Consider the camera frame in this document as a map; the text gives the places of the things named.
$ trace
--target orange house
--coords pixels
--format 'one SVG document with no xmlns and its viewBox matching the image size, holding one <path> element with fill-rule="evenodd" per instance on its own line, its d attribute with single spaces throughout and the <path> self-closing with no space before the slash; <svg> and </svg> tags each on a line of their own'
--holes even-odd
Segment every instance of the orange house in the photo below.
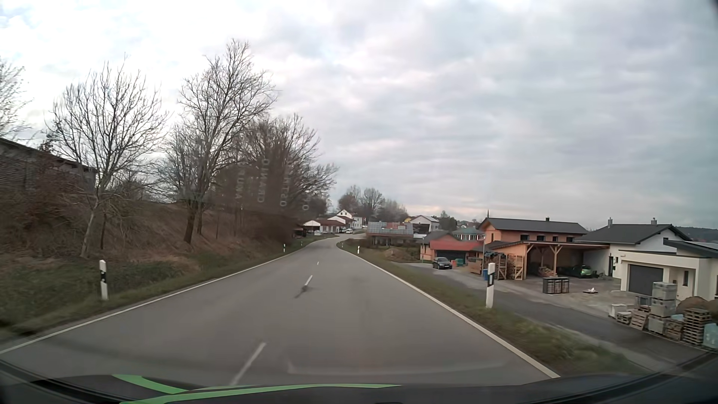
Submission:
<svg viewBox="0 0 718 404">
<path fill-rule="evenodd" d="M 576 243 L 574 240 L 588 231 L 576 222 L 526 219 L 502 219 L 487 217 L 479 225 L 486 234 L 486 250 L 499 252 L 520 262 L 521 274 L 524 269 L 532 272 L 552 272 L 557 267 L 582 264 L 583 251 L 605 248 L 601 244 Z"/>
</svg>

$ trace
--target grass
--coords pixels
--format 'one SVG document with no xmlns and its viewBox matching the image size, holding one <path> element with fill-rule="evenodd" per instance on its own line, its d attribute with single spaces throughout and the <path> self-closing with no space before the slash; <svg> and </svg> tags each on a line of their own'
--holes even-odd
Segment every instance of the grass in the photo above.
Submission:
<svg viewBox="0 0 718 404">
<path fill-rule="evenodd" d="M 347 240 L 343 245 L 341 244 L 337 243 L 337 246 L 356 255 L 355 240 Z M 512 312 L 486 308 L 485 301 L 476 295 L 447 285 L 431 275 L 417 273 L 397 265 L 387 260 L 383 251 L 369 248 L 360 250 L 359 257 L 400 277 L 471 318 L 562 376 L 647 373 L 623 355 L 580 341 L 566 332 L 529 321 Z"/>
<path fill-rule="evenodd" d="M 0 268 L 0 341 L 80 320 L 132 303 L 196 285 L 259 265 L 324 238 L 296 239 L 261 258 L 194 254 L 194 269 L 170 262 L 108 263 L 109 301 L 100 300 L 97 263 L 69 260 L 61 265 L 15 265 Z"/>
</svg>

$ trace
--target garage door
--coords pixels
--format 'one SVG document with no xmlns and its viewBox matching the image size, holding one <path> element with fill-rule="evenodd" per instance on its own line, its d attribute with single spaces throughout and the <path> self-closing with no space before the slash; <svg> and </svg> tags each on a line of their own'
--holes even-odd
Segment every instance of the garage door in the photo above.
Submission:
<svg viewBox="0 0 718 404">
<path fill-rule="evenodd" d="M 439 250 L 439 251 L 437 251 L 437 257 L 444 257 L 444 258 L 446 258 L 446 259 L 449 260 L 449 261 L 451 261 L 451 260 L 456 260 L 456 259 L 459 259 L 459 258 L 463 260 L 463 259 L 466 258 L 466 253 L 463 252 L 463 251 L 442 251 L 442 250 Z"/>
<path fill-rule="evenodd" d="M 653 283 L 663 281 L 663 268 L 628 265 L 628 291 L 650 296 Z"/>
</svg>

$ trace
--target red roof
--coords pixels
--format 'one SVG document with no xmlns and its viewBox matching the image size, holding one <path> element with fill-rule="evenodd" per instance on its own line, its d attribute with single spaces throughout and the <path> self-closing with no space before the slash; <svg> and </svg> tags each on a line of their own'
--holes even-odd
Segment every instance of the red roof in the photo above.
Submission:
<svg viewBox="0 0 718 404">
<path fill-rule="evenodd" d="M 316 221 L 318 221 L 322 226 L 345 226 L 344 223 L 336 220 L 317 219 Z"/>
<path fill-rule="evenodd" d="M 429 242 L 429 248 L 433 249 L 434 251 L 471 251 L 475 247 L 479 247 L 482 244 L 481 241 L 477 240 L 460 242 L 449 234 L 447 234 L 447 236 L 448 237 L 441 237 L 436 240 L 431 240 Z"/>
</svg>

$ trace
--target hillside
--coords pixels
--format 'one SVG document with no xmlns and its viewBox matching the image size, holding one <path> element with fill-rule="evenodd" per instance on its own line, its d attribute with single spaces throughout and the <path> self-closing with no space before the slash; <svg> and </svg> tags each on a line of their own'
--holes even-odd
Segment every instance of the hillside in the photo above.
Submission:
<svg viewBox="0 0 718 404">
<path fill-rule="evenodd" d="M 705 227 L 678 227 L 678 229 L 695 242 L 718 243 L 718 229 L 707 229 Z"/>
</svg>

